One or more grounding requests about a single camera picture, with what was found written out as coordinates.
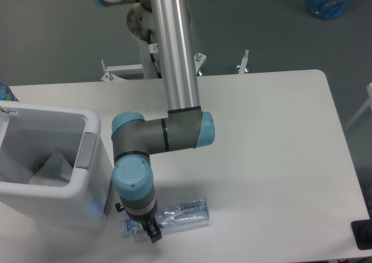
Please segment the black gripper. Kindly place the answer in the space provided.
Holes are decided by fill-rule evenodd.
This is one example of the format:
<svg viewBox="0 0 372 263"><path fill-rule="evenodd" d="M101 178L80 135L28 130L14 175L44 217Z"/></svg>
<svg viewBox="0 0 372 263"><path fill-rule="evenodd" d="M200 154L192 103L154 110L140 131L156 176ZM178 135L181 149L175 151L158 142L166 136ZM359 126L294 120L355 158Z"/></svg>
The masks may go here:
<svg viewBox="0 0 372 263"><path fill-rule="evenodd" d="M156 200L151 201L146 207L140 209L125 208L122 202L117 202L115 209L117 212L126 211L130 219L140 222L144 231L143 234L147 234L152 243L156 243L162 239L161 230L154 218L158 210Z"/></svg>

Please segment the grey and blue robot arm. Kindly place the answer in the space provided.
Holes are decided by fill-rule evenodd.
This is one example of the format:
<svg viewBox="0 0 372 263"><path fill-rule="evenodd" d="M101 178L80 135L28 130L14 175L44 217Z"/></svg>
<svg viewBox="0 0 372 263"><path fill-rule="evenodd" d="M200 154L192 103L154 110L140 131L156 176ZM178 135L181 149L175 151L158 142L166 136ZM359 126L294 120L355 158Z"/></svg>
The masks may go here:
<svg viewBox="0 0 372 263"><path fill-rule="evenodd" d="M146 120L123 112L112 120L114 167L110 185L120 198L118 211L141 224L152 242L162 238L150 157L198 148L215 140L213 117L201 108L197 69L191 47L191 16L186 0L94 0L108 7L137 3L145 11L139 22L146 41L158 45L158 77L164 80L169 110L166 118Z"/></svg>

